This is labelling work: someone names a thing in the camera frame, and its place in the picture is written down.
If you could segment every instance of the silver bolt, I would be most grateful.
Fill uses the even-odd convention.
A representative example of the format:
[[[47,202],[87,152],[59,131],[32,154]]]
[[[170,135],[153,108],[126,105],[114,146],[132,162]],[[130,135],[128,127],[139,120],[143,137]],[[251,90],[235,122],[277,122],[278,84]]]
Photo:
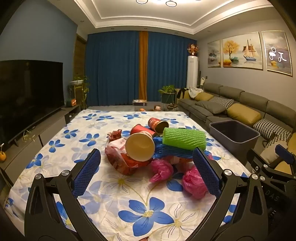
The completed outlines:
[[[65,177],[65,176],[69,175],[69,173],[70,173],[70,172],[69,172],[68,170],[63,170],[63,171],[62,171],[62,176]]]
[[[41,174],[37,174],[36,176],[35,176],[35,179],[40,179],[41,178]]]
[[[232,171],[226,169],[226,170],[224,171],[224,173],[225,173],[225,175],[227,175],[227,176],[231,176]]]
[[[252,174],[252,178],[257,180],[258,179],[258,176],[256,174]]]

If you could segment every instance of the tv cabinet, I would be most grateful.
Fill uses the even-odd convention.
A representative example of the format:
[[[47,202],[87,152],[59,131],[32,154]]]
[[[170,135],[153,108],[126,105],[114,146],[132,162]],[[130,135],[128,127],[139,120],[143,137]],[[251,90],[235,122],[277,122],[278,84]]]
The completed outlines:
[[[78,113],[80,106],[63,107],[46,117],[30,132],[30,139],[17,141],[18,146],[12,145],[6,151],[6,160],[0,162],[0,172],[5,181],[13,185],[22,171],[36,154],[45,146],[66,124]]]

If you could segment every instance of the red paper cup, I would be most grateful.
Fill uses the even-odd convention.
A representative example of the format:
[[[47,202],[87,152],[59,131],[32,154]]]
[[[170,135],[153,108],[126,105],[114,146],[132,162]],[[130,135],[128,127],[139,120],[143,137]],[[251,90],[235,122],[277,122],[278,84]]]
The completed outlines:
[[[132,129],[131,129],[131,135],[135,134],[135,133],[139,133],[141,131],[146,131],[148,132],[152,137],[155,137],[157,135],[156,132],[154,132],[153,130],[150,130],[144,126],[142,126],[141,124],[137,124],[135,125]]]
[[[169,127],[167,121],[163,121],[154,117],[151,117],[148,121],[148,126],[154,130],[157,134],[162,134],[164,128]]]
[[[126,141],[126,154],[136,161],[147,161],[155,152],[152,135],[147,131],[134,133]]]

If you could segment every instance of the ceiling light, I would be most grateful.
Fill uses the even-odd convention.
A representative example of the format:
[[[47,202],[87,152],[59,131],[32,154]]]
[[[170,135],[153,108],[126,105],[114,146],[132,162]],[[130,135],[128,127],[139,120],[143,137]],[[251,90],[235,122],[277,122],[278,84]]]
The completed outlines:
[[[136,0],[136,2],[139,4],[145,4],[148,2],[148,0]]]
[[[166,2],[166,5],[169,6],[169,7],[175,7],[175,6],[177,6],[177,3],[175,3],[174,1],[169,0],[169,1]]]

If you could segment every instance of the gray plastic trash bin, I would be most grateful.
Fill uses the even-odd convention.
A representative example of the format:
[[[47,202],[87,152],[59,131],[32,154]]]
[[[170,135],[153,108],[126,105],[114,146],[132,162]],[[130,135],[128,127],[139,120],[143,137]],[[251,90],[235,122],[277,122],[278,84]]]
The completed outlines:
[[[247,152],[255,147],[260,133],[239,121],[227,120],[211,123],[210,135],[245,166]]]

